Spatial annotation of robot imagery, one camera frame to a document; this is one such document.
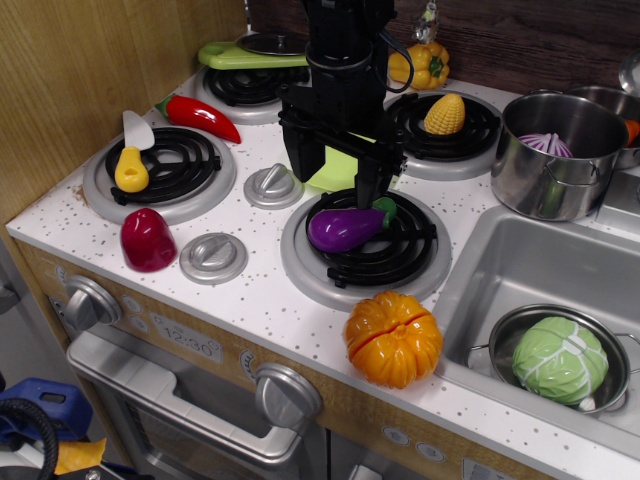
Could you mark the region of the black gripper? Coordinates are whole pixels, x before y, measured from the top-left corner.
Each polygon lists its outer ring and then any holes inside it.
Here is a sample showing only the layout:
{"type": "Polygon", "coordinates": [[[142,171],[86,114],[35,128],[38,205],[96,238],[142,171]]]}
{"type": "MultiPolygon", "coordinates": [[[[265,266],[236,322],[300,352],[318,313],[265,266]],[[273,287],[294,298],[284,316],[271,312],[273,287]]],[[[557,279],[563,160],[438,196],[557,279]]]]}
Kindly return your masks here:
{"type": "Polygon", "coordinates": [[[284,84],[279,121],[294,175],[310,180],[330,146],[357,158],[355,198],[370,208],[400,173],[404,156],[398,127],[385,112],[387,49],[367,47],[355,56],[307,49],[308,85],[284,84]]]}

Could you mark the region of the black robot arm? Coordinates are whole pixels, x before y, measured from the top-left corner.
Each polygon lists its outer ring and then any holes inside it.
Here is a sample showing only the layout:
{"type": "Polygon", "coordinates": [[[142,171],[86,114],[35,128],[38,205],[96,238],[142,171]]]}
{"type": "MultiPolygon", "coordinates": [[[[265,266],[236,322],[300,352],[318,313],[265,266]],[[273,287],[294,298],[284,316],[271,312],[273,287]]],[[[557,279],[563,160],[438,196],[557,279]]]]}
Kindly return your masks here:
{"type": "Polygon", "coordinates": [[[384,109],[391,1],[307,1],[308,86],[283,86],[279,113],[295,176],[308,181],[327,147],[358,161],[356,205],[369,208],[404,164],[402,131],[384,109]]]}

